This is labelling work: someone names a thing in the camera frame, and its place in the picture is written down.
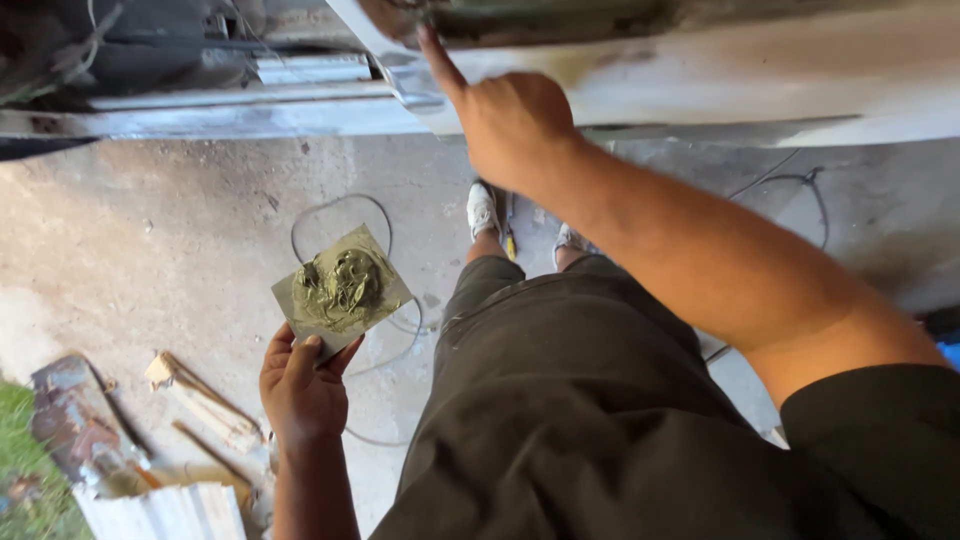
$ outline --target shoe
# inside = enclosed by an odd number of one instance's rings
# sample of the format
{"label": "shoe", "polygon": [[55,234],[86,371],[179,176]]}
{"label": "shoe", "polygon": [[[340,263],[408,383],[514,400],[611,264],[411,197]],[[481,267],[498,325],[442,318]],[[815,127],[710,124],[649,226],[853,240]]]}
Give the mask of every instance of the shoe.
{"label": "shoe", "polygon": [[470,224],[470,236],[476,240],[481,231],[496,229],[497,237],[503,242],[503,228],[496,218],[496,199],[493,190],[486,182],[477,179],[470,185],[467,197],[467,223]]}
{"label": "shoe", "polygon": [[557,234],[557,241],[553,244],[553,269],[558,272],[560,268],[557,265],[557,250],[563,246],[570,246],[589,253],[590,241],[584,238],[582,234],[577,233],[575,229],[571,229],[566,223],[562,224],[560,233]]}

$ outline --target concrete floor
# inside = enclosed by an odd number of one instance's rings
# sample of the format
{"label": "concrete floor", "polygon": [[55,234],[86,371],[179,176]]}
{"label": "concrete floor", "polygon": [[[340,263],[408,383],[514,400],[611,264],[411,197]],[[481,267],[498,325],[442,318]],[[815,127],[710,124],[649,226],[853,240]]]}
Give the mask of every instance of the concrete floor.
{"label": "concrete floor", "polygon": [[[621,156],[721,194],[790,152],[665,141],[617,146]],[[960,227],[960,140],[802,150],[780,172],[817,165],[827,169],[819,183],[833,256],[905,307],[960,300],[960,234],[952,233]],[[117,379],[117,402],[165,477],[198,479],[210,462],[169,425],[180,418],[207,440],[213,433],[171,397],[150,392],[147,364],[157,350],[170,350],[266,424],[256,378],[282,322],[270,286],[297,265],[294,219],[347,193],[371,195],[390,215],[392,259],[420,299],[427,331],[406,354],[347,380],[348,425],[400,443],[345,436],[367,535],[393,500],[402,443],[429,392],[437,339],[429,329],[463,267],[471,178],[464,148],[426,135],[116,141],[0,164],[0,368],[25,381],[65,351],[83,353]],[[818,243],[820,216],[810,197],[785,182],[757,188],[743,203]],[[551,271],[559,223],[520,200],[515,228],[528,275]],[[368,350],[371,365],[392,356],[389,349]],[[723,358],[713,373],[759,430],[776,424],[742,358]],[[262,455],[225,454],[254,478],[266,468]]]}

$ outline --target shirt sleeve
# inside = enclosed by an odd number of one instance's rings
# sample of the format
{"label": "shirt sleeve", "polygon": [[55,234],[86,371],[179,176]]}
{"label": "shirt sleeve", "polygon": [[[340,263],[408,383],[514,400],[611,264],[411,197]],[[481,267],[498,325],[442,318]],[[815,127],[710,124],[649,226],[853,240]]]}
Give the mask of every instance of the shirt sleeve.
{"label": "shirt sleeve", "polygon": [[832,471],[886,525],[960,538],[960,374],[855,369],[800,389],[780,416],[791,451]]}

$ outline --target forearm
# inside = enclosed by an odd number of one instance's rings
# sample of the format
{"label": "forearm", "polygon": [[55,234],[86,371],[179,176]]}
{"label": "forearm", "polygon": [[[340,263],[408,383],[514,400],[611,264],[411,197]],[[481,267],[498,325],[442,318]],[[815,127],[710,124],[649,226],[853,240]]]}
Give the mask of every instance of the forearm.
{"label": "forearm", "polygon": [[[526,194],[678,316],[744,352],[778,403],[839,367],[939,361],[902,314],[794,234],[590,144],[563,142],[548,154],[539,171],[517,171],[531,179]],[[851,325],[875,331],[843,331]],[[885,337],[876,339],[877,332]],[[822,358],[811,359],[818,349]],[[785,365],[790,351],[805,357]],[[775,380],[784,374],[792,383]]]}
{"label": "forearm", "polygon": [[309,451],[281,448],[274,502],[276,540],[358,539],[340,437]]}

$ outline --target grass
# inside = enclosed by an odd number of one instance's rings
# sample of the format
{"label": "grass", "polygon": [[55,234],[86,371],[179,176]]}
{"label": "grass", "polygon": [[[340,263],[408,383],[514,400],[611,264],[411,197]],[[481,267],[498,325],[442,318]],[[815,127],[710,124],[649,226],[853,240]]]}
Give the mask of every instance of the grass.
{"label": "grass", "polygon": [[2,496],[13,479],[38,479],[39,499],[11,500],[0,513],[0,540],[87,540],[93,534],[70,494],[70,483],[30,434],[34,393],[0,380],[0,479]]}

